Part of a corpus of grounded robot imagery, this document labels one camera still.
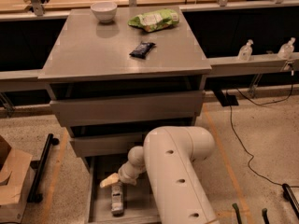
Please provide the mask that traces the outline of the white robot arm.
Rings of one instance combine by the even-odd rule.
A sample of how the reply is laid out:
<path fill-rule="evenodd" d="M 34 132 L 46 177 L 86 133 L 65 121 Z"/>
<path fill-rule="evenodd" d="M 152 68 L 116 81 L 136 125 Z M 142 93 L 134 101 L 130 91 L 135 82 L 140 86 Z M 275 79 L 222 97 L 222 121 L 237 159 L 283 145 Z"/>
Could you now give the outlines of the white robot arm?
<path fill-rule="evenodd" d="M 162 224 L 220 224 L 192 166 L 214 148 L 212 134 L 202 127 L 156 128 L 143 145 L 130 149 L 128 161 L 100 187 L 134 185 L 147 173 Z"/>

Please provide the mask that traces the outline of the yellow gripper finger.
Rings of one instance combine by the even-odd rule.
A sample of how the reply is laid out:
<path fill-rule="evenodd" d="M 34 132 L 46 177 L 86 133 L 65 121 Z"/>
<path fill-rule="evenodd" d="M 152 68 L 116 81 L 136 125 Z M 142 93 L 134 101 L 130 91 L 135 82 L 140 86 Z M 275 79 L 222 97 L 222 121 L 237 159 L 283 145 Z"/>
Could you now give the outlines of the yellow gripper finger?
<path fill-rule="evenodd" d="M 104 180 L 100 182 L 100 188 L 104 189 L 106 187 L 112 186 L 120 181 L 119 175 L 117 173 L 113 173 L 112 175 L 108 176 Z"/>

